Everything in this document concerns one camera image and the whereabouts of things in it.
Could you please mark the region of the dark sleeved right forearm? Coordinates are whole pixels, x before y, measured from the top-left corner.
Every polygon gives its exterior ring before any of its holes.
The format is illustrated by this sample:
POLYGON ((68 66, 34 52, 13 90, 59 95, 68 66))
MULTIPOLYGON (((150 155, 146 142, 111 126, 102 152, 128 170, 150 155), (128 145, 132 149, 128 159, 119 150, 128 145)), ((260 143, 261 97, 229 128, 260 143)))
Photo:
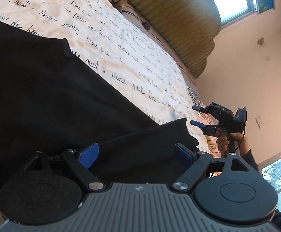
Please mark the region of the dark sleeved right forearm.
POLYGON ((242 157, 253 169, 258 172, 258 165, 255 162, 255 159, 252 155, 252 150, 250 149, 243 157, 242 157))

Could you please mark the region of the person's right hand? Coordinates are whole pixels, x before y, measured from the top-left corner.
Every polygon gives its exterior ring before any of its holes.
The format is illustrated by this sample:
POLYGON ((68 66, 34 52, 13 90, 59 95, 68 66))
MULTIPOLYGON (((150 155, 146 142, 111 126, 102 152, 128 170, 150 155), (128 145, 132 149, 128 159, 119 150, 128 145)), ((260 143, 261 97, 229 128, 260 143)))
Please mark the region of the person's right hand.
MULTIPOLYGON (((216 131, 216 137, 218 138, 216 140, 218 150, 220 151, 220 154, 224 154, 229 148, 229 138, 221 134, 220 131, 216 131)), ((240 155, 241 157, 244 157, 249 152, 249 144, 247 139, 244 137, 243 134, 240 134, 239 132, 231 133, 231 137, 240 145, 240 155)))

